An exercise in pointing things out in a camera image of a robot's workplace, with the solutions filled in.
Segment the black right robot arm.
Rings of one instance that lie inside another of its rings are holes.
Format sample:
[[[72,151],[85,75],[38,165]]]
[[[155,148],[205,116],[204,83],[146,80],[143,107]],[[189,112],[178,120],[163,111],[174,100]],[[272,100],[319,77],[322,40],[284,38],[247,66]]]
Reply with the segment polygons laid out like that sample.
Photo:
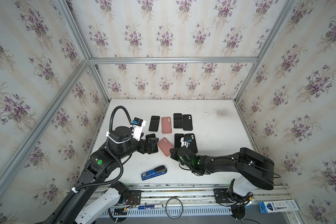
[[[252,191],[274,189],[274,162],[249,148],[225,156],[197,155],[187,147],[170,149],[171,159],[197,175],[210,175],[217,172],[239,173],[241,177],[232,179],[229,189],[223,196],[217,196],[218,203],[245,204],[253,197]]]

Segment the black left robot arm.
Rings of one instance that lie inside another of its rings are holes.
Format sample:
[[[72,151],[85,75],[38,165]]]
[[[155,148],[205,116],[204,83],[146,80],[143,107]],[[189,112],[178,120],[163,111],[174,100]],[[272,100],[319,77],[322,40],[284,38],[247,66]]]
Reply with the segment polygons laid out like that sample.
[[[116,112],[121,109],[125,112],[129,126],[113,128]],[[106,141],[90,155],[81,175],[74,187],[70,190],[60,205],[52,212],[44,224],[74,224],[77,216],[87,201],[99,186],[123,184],[119,179],[124,173],[122,159],[130,158],[134,152],[152,154],[157,150],[158,139],[143,139],[143,123],[139,118],[131,119],[127,109],[123,106],[114,108],[110,121]]]

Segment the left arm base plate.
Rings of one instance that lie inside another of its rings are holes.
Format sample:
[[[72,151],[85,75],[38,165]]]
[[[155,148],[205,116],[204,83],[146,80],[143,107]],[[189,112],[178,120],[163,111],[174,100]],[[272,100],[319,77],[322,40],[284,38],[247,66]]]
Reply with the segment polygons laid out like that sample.
[[[124,206],[138,206],[141,203],[141,190],[129,190],[128,194],[124,196],[121,204]]]

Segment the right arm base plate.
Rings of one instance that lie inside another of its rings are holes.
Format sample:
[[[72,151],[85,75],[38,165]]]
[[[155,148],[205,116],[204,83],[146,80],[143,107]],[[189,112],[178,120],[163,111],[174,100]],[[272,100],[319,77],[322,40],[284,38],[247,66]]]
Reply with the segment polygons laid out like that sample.
[[[214,189],[214,197],[216,200],[216,203],[235,203],[229,194],[229,189],[228,188],[218,188]]]

